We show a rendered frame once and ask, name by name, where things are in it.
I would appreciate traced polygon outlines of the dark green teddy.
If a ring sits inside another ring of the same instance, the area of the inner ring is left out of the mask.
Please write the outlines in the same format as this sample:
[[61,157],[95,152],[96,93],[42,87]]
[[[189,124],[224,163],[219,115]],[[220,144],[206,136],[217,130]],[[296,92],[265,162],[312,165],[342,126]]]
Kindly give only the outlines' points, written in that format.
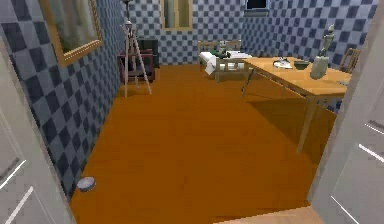
[[211,50],[210,53],[220,59],[231,57],[231,54],[226,49]]

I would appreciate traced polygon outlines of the white bed blanket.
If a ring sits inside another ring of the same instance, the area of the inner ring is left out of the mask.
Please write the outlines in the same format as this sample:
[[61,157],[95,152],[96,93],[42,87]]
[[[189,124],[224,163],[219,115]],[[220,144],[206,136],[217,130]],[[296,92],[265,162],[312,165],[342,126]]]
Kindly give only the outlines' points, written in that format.
[[[229,70],[238,70],[244,68],[243,62],[232,62],[232,59],[246,59],[251,58],[251,55],[242,53],[240,51],[228,51],[230,57],[228,58],[228,69]],[[206,65],[205,71],[208,75],[211,75],[215,71],[224,71],[225,63],[221,62],[219,68],[216,68],[216,61],[218,57],[213,55],[211,52],[201,52],[199,54],[201,62]]]

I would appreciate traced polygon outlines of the pale wooden bed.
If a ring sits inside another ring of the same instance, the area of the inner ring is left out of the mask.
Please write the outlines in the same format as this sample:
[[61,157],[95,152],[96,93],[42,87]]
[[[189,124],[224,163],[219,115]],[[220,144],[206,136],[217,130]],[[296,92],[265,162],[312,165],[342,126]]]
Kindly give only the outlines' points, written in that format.
[[[231,41],[199,41],[198,45],[198,56],[201,52],[210,52],[211,50],[226,49],[227,51],[241,51],[241,41],[240,40],[231,40]],[[211,75],[208,75],[209,78],[213,78],[216,82],[219,82],[221,77],[224,75],[230,75],[234,79],[246,79],[246,76],[250,73],[251,67],[244,62],[245,59],[232,59],[232,62],[243,62],[244,68],[238,70],[229,70],[228,69],[228,58],[220,59],[216,61],[216,68],[219,68],[220,63],[225,63],[224,71],[215,71]],[[205,71],[206,65],[201,62],[199,57],[200,69]]]

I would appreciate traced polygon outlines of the dark leaning stick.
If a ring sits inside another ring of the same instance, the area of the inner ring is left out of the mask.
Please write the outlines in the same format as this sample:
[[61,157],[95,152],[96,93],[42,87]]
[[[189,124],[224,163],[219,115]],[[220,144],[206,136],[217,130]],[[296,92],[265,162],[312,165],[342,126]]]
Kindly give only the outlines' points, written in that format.
[[246,88],[247,88],[247,86],[249,85],[249,83],[250,83],[250,81],[251,81],[251,79],[252,79],[252,76],[253,76],[253,74],[254,74],[254,68],[252,68],[251,69],[251,71],[250,71],[250,73],[246,76],[246,79],[245,79],[245,81],[244,81],[244,84],[243,84],[243,86],[242,86],[242,88],[241,88],[241,97],[242,98],[244,98],[244,96],[245,96],[245,93],[246,93]]

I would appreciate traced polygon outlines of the pale tripod floor lamp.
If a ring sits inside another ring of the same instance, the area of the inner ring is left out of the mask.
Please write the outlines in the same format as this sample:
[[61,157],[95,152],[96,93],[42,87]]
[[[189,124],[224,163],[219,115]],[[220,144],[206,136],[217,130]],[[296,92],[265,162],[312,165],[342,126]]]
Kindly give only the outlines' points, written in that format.
[[148,93],[152,93],[149,84],[147,72],[142,59],[141,51],[138,46],[136,30],[130,21],[129,12],[126,12],[126,22],[121,26],[125,34],[125,71],[124,71],[124,88],[127,90],[129,75],[134,77],[136,87],[139,87],[138,76],[142,74],[147,84]]

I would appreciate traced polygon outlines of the gold framed window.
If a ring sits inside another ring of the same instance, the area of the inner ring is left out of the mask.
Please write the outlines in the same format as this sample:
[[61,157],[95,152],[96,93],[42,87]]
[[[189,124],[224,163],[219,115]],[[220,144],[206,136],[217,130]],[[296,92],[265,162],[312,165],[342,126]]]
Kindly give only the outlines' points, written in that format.
[[192,29],[192,0],[160,0],[161,28],[166,31]]

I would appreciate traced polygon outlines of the white plate with dark item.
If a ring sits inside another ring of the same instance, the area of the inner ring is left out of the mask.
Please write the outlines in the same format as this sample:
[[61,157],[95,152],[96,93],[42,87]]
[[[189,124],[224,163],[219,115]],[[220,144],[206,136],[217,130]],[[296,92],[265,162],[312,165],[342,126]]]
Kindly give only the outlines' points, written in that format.
[[292,66],[287,58],[280,57],[278,60],[273,62],[273,66],[283,69],[292,69]]

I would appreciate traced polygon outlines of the light wooden table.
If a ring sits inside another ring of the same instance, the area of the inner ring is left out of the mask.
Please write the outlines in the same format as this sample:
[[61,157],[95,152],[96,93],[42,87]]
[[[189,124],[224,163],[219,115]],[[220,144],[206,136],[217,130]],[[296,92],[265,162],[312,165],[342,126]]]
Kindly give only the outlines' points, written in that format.
[[317,103],[329,104],[333,99],[342,99],[347,91],[347,87],[341,82],[349,82],[352,75],[340,70],[328,68],[326,75],[314,80],[310,77],[312,65],[304,70],[277,68],[273,62],[277,57],[258,58],[251,57],[244,59],[244,62],[252,67],[256,74],[260,74],[269,80],[280,81],[285,88],[292,88],[298,94],[303,94],[307,100],[307,110],[304,118],[303,128],[297,152],[300,153],[306,141],[306,137],[318,109]]

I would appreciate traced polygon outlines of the dark window with blue sill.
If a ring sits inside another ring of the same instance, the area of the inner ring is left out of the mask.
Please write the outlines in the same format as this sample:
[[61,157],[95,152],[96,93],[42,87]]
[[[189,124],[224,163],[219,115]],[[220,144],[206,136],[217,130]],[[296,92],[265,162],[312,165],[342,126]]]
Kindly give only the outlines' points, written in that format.
[[245,17],[265,17],[269,10],[270,0],[245,0]]

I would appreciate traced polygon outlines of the round grey floor disc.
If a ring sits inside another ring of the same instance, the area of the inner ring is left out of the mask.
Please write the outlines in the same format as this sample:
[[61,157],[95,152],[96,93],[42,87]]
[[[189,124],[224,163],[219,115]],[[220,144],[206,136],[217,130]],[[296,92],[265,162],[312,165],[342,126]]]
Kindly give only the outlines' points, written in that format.
[[81,178],[78,183],[77,183],[77,188],[81,192],[87,192],[91,190],[96,184],[95,178],[94,177],[83,177]]

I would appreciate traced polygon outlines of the pale grey statue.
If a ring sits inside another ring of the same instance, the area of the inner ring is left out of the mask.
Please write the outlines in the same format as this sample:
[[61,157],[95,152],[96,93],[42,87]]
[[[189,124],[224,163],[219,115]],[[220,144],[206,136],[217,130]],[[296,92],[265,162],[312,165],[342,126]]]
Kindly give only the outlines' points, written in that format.
[[323,47],[312,63],[310,77],[314,80],[322,78],[328,68],[327,51],[334,40],[334,25],[329,26],[328,33],[323,37],[323,40]]

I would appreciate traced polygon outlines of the white room door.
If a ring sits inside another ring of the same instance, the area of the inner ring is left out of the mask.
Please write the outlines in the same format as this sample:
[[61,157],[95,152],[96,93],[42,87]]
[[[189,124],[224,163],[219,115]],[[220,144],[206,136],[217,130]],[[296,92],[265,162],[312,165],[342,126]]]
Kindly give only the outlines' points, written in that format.
[[324,224],[384,224],[384,0],[308,195]]

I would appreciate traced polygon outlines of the wooden chair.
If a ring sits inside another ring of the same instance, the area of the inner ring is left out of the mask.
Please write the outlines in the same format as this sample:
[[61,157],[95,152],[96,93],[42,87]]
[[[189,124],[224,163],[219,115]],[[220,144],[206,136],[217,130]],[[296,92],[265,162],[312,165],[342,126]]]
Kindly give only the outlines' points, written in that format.
[[359,49],[348,48],[342,57],[339,70],[346,73],[352,73],[357,64],[360,53],[361,51]]

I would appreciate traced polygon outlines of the white panelled door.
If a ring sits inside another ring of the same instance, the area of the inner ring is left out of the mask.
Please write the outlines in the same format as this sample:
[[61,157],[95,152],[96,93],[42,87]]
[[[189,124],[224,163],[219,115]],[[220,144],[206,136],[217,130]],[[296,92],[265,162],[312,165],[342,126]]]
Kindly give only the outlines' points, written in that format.
[[76,224],[1,37],[0,224]]

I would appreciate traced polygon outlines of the gold framed wall picture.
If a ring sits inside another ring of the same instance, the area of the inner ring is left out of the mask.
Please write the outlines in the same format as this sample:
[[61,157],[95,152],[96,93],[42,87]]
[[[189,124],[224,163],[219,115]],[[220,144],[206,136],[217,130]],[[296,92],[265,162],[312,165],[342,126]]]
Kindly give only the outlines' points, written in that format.
[[60,66],[103,45],[96,0],[39,0]]

